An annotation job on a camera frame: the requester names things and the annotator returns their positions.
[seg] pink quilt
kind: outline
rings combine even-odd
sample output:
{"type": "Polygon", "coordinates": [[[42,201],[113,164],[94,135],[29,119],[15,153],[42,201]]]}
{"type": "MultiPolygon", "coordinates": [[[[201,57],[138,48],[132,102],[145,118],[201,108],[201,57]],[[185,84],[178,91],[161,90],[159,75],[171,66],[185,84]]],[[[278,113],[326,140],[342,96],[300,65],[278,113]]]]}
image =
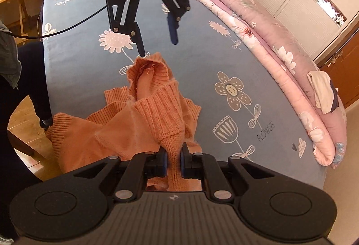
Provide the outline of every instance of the pink quilt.
{"type": "Polygon", "coordinates": [[[331,81],[310,83],[307,74],[320,77],[321,72],[295,37],[254,0],[199,1],[238,35],[281,87],[313,141],[319,164],[336,168],[346,150],[344,106],[331,81]],[[323,96],[323,90],[331,93],[323,96]],[[323,104],[326,98],[331,101],[323,104]]]}

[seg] black cable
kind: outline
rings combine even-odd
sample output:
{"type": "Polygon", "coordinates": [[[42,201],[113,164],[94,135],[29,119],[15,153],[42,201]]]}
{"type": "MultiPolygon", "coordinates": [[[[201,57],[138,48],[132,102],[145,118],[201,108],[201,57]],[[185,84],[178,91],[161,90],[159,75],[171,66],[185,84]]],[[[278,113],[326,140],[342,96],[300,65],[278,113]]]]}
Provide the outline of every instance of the black cable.
{"type": "Polygon", "coordinates": [[[16,34],[13,34],[13,33],[10,33],[10,32],[4,32],[10,36],[13,36],[13,37],[18,37],[18,38],[27,38],[27,39],[39,39],[39,38],[46,38],[46,37],[50,37],[50,36],[54,36],[54,35],[57,35],[57,34],[61,34],[61,33],[64,33],[66,31],[69,31],[73,28],[75,28],[76,26],[79,26],[80,24],[86,22],[87,20],[91,19],[93,16],[97,15],[98,13],[100,13],[102,10],[106,9],[107,6],[104,6],[102,7],[100,10],[98,10],[97,12],[95,12],[94,14],[92,14],[91,16],[87,17],[86,19],[76,23],[75,25],[69,27],[69,28],[66,28],[64,30],[61,30],[61,31],[58,31],[58,32],[55,32],[55,33],[52,33],[52,34],[48,34],[48,35],[44,35],[44,36],[22,36],[22,35],[16,35],[16,34]]]}

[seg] orange sweater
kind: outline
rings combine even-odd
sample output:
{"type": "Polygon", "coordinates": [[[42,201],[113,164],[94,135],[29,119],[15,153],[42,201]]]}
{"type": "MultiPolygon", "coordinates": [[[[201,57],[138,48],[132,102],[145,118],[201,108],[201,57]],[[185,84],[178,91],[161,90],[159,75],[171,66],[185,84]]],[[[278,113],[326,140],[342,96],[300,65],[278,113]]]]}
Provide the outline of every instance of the orange sweater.
{"type": "Polygon", "coordinates": [[[201,152],[194,133],[201,107],[178,90],[178,82],[159,53],[137,58],[127,71],[130,87],[105,91],[107,105],[81,119],[64,113],[53,118],[47,132],[60,168],[69,172],[110,155],[123,161],[141,152],[168,153],[168,176],[153,178],[159,190],[201,190],[197,180],[181,177],[180,151],[186,142],[191,153],[201,152]]]}

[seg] wooden door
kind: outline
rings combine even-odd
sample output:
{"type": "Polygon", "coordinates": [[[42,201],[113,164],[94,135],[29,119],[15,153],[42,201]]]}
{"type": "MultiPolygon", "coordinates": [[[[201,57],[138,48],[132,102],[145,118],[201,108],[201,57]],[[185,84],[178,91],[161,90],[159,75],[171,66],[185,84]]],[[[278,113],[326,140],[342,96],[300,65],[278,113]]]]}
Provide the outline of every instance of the wooden door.
{"type": "Polygon", "coordinates": [[[321,67],[331,77],[344,107],[359,99],[359,31],[355,27],[351,39],[342,47],[333,60],[321,67]]]}

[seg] metal pin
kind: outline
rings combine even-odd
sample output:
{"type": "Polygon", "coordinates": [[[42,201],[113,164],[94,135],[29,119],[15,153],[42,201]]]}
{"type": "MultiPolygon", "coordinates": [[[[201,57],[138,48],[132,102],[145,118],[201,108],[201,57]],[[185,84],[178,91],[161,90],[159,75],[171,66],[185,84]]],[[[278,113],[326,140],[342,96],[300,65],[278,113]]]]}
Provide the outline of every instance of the metal pin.
{"type": "Polygon", "coordinates": [[[114,195],[119,199],[129,199],[133,196],[133,193],[132,193],[132,191],[122,189],[122,190],[116,191],[116,193],[114,195]]]}
{"type": "Polygon", "coordinates": [[[227,190],[217,190],[214,193],[214,197],[217,199],[229,199],[229,198],[231,198],[231,196],[232,196],[232,193],[230,193],[227,190]]]}

